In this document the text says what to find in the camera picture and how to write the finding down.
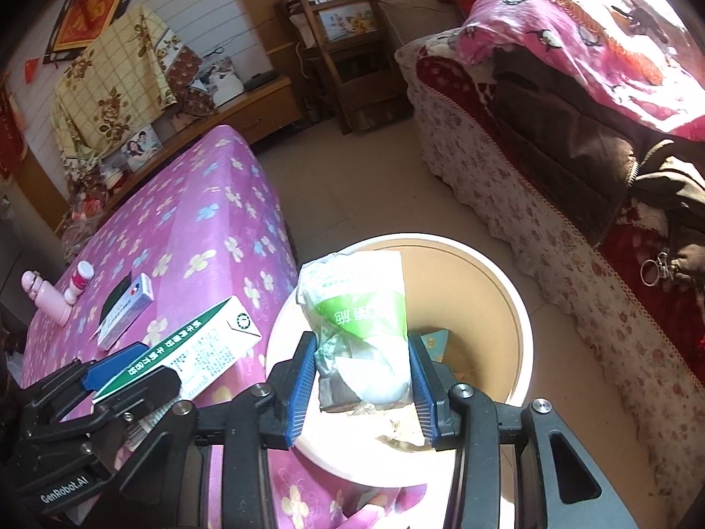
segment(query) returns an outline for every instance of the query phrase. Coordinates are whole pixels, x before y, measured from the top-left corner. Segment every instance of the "white paneled wall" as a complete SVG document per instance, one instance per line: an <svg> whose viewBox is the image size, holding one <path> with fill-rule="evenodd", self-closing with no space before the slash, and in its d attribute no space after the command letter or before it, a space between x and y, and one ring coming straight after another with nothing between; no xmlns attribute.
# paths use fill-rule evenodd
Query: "white paneled wall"
<svg viewBox="0 0 705 529"><path fill-rule="evenodd" d="M27 85L24 80L26 60L45 54L63 1L50 2L27 31L8 65L7 84L26 119L27 143L49 178L68 197L59 149L48 120L54 87L68 63L60 62L57 70L40 62L34 81ZM271 69L241 0L131 0L130 6L139 3L155 11L198 55L224 48L243 81Z"/></svg>

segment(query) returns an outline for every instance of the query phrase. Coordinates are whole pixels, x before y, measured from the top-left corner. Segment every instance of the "wooden chair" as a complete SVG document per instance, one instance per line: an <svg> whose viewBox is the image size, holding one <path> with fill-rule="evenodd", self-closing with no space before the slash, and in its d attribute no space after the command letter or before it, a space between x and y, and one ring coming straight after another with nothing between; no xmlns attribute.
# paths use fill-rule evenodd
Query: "wooden chair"
<svg viewBox="0 0 705 529"><path fill-rule="evenodd" d="M316 41L315 53L319 73L333 100L341 131L365 130L394 121L411 111L406 97L406 82L394 60L394 51L385 17L377 0L331 0L311 4L299 0ZM329 40L320 14L353 3L368 2L374 18L374 31ZM370 69L356 77L341 66L351 58L363 57Z"/></svg>

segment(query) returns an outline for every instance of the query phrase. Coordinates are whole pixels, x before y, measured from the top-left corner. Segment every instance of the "white bottle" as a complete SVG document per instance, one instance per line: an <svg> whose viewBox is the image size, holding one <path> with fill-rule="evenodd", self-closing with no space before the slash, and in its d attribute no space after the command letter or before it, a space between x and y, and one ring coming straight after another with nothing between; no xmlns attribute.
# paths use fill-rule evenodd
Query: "white bottle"
<svg viewBox="0 0 705 529"><path fill-rule="evenodd" d="M83 293L88 283L93 278L95 270L93 265L82 260L76 265L76 270L68 281L68 288L63 293L64 300L71 306L75 305L78 297Z"/></svg>

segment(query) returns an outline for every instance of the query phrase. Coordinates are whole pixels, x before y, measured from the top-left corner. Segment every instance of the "purple tablecloth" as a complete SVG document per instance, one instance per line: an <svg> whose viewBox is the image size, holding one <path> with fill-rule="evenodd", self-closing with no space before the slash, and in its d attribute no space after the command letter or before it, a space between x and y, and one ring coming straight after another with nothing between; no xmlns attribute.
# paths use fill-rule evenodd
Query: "purple tablecloth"
<svg viewBox="0 0 705 529"><path fill-rule="evenodd" d="M160 172L101 228L80 253L95 277L64 328L38 312L30 325L23 385L39 380L73 358L101 359L91 335L108 294L130 271L152 278L154 302L111 351L142 341L154 345L170 332L236 295L263 339L248 355L199 395L199 406L228 401L265 380L267 341L276 316L296 284L297 272L277 196L248 145L230 127L213 129ZM63 291L72 269L57 287ZM89 412L81 403L72 417ZM119 450L119 467L129 456ZM222 448L214 448L209 527L220 527ZM367 488L343 481L293 451L270 451L271 487L282 529L330 529L350 516ZM422 489L386 489L379 507L348 521L368 527L390 509L408 509Z"/></svg>

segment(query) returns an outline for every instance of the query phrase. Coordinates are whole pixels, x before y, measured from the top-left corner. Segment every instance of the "red flag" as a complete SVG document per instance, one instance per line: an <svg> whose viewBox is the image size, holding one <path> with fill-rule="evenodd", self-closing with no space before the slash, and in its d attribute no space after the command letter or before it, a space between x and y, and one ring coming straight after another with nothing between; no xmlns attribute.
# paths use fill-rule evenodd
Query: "red flag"
<svg viewBox="0 0 705 529"><path fill-rule="evenodd" d="M40 64L40 58L32 58L25 62L25 83L29 85L34 80L34 74L37 72L37 66Z"/></svg>

